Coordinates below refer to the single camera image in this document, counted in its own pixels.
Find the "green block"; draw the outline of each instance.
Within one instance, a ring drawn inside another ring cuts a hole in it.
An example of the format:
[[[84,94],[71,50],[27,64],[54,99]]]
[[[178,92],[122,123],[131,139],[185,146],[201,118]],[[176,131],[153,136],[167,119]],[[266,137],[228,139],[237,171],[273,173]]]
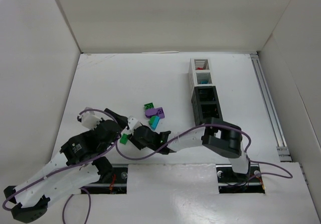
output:
[[[150,126],[152,126],[152,124],[154,123],[155,119],[156,119],[156,116],[153,116],[153,117],[151,117],[149,119],[148,123],[149,123]]]
[[[144,105],[144,108],[145,108],[145,110],[150,109],[150,108],[154,108],[154,104],[152,104],[152,102],[146,103],[146,104]]]
[[[128,141],[128,138],[127,138],[127,134],[122,134],[122,136],[121,136],[121,138],[120,138],[120,140],[119,140],[119,142],[121,142],[122,144],[126,144],[127,143],[127,141]]]

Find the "screw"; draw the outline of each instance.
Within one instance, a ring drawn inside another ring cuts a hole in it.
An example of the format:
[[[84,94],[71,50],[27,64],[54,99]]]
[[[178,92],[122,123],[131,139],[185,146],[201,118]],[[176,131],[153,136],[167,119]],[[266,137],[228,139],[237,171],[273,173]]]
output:
[[[122,179],[127,179],[128,174],[127,172],[122,172],[120,176]]]
[[[261,177],[261,172],[259,170],[254,171],[254,175],[257,177]]]
[[[220,179],[222,178],[222,175],[223,175],[223,171],[219,170],[217,172],[217,177],[219,177]]]

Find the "robotic arm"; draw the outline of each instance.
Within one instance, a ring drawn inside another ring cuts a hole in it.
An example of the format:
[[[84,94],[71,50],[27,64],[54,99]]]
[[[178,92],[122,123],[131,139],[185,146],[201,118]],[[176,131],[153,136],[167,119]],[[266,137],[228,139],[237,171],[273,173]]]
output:
[[[112,115],[117,122],[100,119],[91,111],[85,112],[78,121],[90,129],[89,131],[71,137],[61,147],[59,153],[25,183],[18,186],[8,186],[4,190],[5,196],[8,198],[39,178],[45,178],[10,199],[10,202],[16,204],[11,209],[14,219],[24,223],[33,222],[43,216],[47,208],[61,197],[80,193],[79,188],[100,179],[110,178],[113,168],[106,157],[100,157],[92,163],[82,166],[80,170],[68,169],[49,178],[46,176],[58,169],[97,157],[123,134],[127,134],[128,139],[139,150],[147,147],[154,151],[167,143],[169,137],[170,139],[178,137],[162,148],[159,153],[168,155],[185,148],[205,146],[228,158],[234,172],[247,174],[249,171],[250,165],[242,146],[242,136],[236,131],[205,127],[180,137],[178,134],[173,135],[171,131],[156,133],[134,117],[120,116],[109,109],[105,109],[105,112]],[[205,124],[220,124],[241,130],[238,126],[215,118],[206,119]],[[218,131],[221,131],[220,137],[217,137]]]

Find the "blue block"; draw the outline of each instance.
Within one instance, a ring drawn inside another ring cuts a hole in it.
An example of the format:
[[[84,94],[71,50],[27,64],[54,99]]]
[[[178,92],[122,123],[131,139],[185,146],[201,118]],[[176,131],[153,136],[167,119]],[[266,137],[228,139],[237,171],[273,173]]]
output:
[[[154,116],[154,117],[155,117],[154,122],[151,124],[151,129],[152,130],[155,130],[157,125],[158,125],[158,123],[159,123],[159,117],[158,116]]]

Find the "wall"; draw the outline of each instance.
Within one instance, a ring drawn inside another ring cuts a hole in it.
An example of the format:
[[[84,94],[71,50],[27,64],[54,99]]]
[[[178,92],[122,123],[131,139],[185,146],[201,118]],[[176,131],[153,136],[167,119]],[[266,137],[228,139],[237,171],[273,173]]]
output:
[[[84,52],[261,50],[290,0],[59,0]]]
[[[54,0],[0,0],[0,15],[3,190],[49,160],[80,52]]]
[[[291,0],[260,53],[294,161],[302,163],[321,215],[321,0]]]

